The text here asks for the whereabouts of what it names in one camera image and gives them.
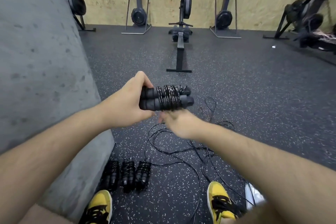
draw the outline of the person's right arm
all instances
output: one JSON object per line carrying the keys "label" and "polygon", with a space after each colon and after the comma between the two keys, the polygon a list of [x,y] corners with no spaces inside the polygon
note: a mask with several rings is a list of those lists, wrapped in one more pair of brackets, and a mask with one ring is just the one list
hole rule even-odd
{"label": "person's right arm", "polygon": [[336,172],[255,141],[187,110],[162,112],[177,136],[204,143],[255,185],[288,223],[330,224],[336,219]]}

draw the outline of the person's left arm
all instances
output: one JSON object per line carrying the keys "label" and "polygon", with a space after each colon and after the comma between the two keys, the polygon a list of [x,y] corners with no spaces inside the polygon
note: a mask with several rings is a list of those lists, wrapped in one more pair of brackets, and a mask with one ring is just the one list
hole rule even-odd
{"label": "person's left arm", "polygon": [[0,156],[0,223],[17,223],[76,154],[103,131],[132,125],[154,115],[139,108],[138,72],[122,89],[95,107],[80,111]]}

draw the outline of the foot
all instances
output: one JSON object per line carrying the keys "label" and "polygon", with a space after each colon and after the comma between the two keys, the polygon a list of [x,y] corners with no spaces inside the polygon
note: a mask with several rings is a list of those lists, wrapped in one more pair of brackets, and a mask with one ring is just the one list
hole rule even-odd
{"label": "foot", "polygon": [[219,182],[211,182],[207,190],[208,208],[213,224],[220,224],[221,219],[237,218],[237,206],[231,201],[224,187]]}
{"label": "foot", "polygon": [[109,224],[112,216],[112,198],[107,190],[98,191],[91,200],[85,224]]}

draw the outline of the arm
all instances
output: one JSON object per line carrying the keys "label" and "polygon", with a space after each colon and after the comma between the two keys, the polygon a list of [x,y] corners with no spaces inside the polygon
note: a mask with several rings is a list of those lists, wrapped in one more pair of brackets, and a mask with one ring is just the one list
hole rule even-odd
{"label": "arm", "polygon": [[76,154],[101,132],[132,125],[154,112],[139,108],[141,88],[153,85],[138,72],[95,107],[80,111],[0,156],[0,223],[17,223]]}
{"label": "arm", "polygon": [[336,172],[198,119],[187,110],[161,113],[177,136],[206,144],[253,183],[288,223],[333,223]]}

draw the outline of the person's left hand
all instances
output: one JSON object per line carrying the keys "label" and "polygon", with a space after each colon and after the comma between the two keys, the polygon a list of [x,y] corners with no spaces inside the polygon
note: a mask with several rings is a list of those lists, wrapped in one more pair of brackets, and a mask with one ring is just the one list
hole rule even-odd
{"label": "person's left hand", "polygon": [[126,127],[155,116],[139,108],[142,86],[154,88],[144,72],[139,71],[120,90],[96,106],[106,129]]}

